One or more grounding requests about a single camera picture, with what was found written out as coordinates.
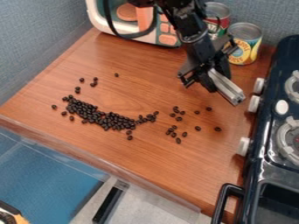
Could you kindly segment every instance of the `wooden countertop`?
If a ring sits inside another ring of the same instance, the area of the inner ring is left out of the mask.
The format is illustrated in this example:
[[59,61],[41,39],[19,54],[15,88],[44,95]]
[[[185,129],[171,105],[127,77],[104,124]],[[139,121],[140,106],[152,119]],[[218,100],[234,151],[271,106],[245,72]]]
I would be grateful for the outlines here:
[[[232,66],[233,81],[247,96],[235,108],[199,84],[182,86],[176,76],[184,61],[183,49],[124,40],[92,29],[0,108],[0,125],[139,185],[147,185],[140,178],[145,179],[211,216],[220,187],[227,182],[241,184],[244,160],[235,151],[240,138],[250,133],[254,116],[245,111],[255,79],[268,73],[273,50],[263,46],[252,65]],[[94,76],[99,77],[99,85],[92,88]],[[80,77],[86,79],[84,84]],[[76,86],[81,86],[80,95],[73,92]],[[156,110],[160,114],[157,122],[138,126],[134,140],[128,141],[125,131],[104,131],[96,124],[82,124],[78,116],[75,122],[63,117],[60,112],[66,104],[61,98],[69,94],[100,110],[132,118]],[[58,105],[57,111],[52,104]],[[182,122],[169,116],[173,106],[186,111]],[[173,124],[179,135],[188,132],[181,144],[165,135]],[[222,131],[216,132],[216,126]],[[234,205],[230,201],[226,206],[228,218]]]

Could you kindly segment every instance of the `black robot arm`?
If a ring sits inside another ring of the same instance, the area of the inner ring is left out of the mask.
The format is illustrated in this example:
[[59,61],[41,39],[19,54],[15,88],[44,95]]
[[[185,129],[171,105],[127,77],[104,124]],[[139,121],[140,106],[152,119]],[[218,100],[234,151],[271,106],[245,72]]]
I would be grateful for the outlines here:
[[159,6],[169,19],[187,52],[177,76],[185,87],[199,82],[209,92],[219,91],[233,105],[245,99],[231,81],[228,55],[238,48],[233,37],[211,40],[203,0],[128,0],[136,7]]

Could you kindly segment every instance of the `white knob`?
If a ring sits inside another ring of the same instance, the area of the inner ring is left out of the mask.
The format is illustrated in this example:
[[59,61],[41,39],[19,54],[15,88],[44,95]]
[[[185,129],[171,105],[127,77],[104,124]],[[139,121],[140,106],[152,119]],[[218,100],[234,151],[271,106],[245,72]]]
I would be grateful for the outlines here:
[[239,147],[237,150],[237,154],[244,157],[247,154],[248,148],[250,144],[250,138],[249,137],[242,137],[240,139]]
[[253,95],[248,105],[248,111],[251,113],[255,113],[259,107],[260,100],[261,98],[259,96]]
[[279,100],[275,105],[275,111],[277,114],[283,116],[289,111],[289,104],[284,100]]
[[254,83],[254,93],[260,95],[262,89],[264,88],[264,85],[265,85],[265,79],[257,78]]

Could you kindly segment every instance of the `stove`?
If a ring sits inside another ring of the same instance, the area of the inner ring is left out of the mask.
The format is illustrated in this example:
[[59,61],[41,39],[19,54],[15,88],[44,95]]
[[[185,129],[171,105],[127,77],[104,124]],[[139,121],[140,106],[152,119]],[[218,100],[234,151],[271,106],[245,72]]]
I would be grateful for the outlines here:
[[257,113],[253,136],[242,137],[242,187],[222,186],[212,224],[227,198],[239,198],[234,223],[299,224],[299,35],[276,48],[269,76],[257,79],[248,111]]

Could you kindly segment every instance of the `tin can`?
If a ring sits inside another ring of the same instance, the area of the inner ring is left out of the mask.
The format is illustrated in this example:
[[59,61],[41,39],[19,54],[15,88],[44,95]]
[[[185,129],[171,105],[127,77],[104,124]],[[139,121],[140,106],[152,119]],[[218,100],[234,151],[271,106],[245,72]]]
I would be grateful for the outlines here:
[[226,34],[231,13],[229,8],[222,3],[206,3],[205,22],[208,26],[211,39],[216,39]]
[[258,55],[262,33],[260,27],[255,24],[237,23],[228,28],[228,33],[233,35],[239,49],[229,56],[229,62],[234,65],[249,65]]

